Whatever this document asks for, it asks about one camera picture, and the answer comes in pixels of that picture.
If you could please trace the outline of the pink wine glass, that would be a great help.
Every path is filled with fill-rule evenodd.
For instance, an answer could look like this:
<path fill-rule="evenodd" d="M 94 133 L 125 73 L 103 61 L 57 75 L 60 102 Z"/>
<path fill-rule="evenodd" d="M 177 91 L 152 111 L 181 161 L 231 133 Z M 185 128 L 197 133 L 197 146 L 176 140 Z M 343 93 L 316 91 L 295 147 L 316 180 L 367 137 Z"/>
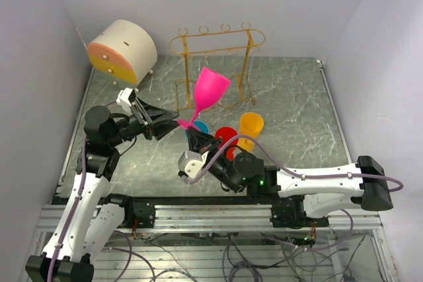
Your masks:
<path fill-rule="evenodd" d="M 178 124 L 184 129 L 194 125 L 198 114 L 221 100 L 231 84 L 231 80 L 208 67 L 204 67 L 194 89 L 195 112 L 190 121 L 179 119 Z"/>

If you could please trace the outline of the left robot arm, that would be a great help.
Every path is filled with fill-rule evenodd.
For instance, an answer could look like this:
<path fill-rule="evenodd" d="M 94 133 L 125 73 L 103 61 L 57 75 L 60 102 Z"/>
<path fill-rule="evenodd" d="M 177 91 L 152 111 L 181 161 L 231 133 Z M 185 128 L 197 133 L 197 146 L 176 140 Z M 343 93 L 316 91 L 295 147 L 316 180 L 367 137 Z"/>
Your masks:
<path fill-rule="evenodd" d="M 139 135 L 162 139 L 178 126 L 178 113 L 154 107 L 134 93 L 116 103 L 122 113 L 93 106 L 85 114 L 73 189 L 49 242 L 26 262 L 31 281 L 92 281 L 96 258 L 112 233 L 134 222 L 133 199 L 110 193 L 121 157 L 117 146 Z"/>

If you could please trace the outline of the orange wine glass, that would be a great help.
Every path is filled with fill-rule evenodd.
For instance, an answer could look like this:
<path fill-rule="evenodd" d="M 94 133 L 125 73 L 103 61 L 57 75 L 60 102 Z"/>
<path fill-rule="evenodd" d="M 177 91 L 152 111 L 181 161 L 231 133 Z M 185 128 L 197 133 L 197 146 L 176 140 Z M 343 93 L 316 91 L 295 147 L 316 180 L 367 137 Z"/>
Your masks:
<path fill-rule="evenodd" d="M 264 127 L 264 120 L 260 114 L 247 112 L 241 116 L 239 123 L 239 134 L 257 138 Z M 254 142 L 244 137 L 239 138 L 238 146 L 251 152 L 254 149 Z"/>

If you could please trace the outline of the blue wine glass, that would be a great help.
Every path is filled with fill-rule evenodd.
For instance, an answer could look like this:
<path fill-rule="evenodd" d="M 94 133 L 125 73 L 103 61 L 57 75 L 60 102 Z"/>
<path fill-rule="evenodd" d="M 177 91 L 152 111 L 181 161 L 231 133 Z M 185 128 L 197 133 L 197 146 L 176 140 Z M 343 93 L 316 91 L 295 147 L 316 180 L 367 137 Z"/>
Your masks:
<path fill-rule="evenodd" d="M 208 125 L 201 120 L 195 120 L 192 124 L 192 127 L 198 128 L 198 130 L 203 132 L 203 133 L 209 133 L 210 132 Z"/>

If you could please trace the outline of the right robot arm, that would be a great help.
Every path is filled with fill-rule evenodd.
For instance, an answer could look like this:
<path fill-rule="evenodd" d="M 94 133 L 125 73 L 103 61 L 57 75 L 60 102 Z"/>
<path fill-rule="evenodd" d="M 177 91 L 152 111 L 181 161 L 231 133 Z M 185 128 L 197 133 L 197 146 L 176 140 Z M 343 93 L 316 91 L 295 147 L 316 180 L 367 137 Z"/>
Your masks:
<path fill-rule="evenodd" d="M 190 127 L 188 150 L 178 162 L 179 176 L 193 185 L 206 173 L 216 178 L 224 191 L 245 192 L 247 199 L 272 205 L 274 227 L 300 229 L 311 221 L 326 226 L 333 211 L 359 207 L 364 211 L 393 208 L 391 189 L 383 167 L 371 156 L 332 168 L 286 168 L 267 165 L 254 154 L 234 149 L 236 137 L 224 142 Z"/>

